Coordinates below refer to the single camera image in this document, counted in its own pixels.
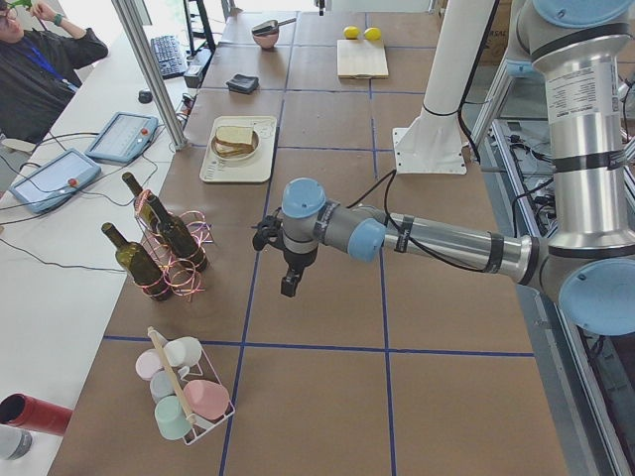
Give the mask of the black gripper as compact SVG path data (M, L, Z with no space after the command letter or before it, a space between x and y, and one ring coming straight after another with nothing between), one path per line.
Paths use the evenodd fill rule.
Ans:
M283 256L288 265L285 277L281 280L281 294L288 298L296 295L298 285L302 280L305 268L311 266L318 255L318 248L313 248L307 253L297 253L285 249Z

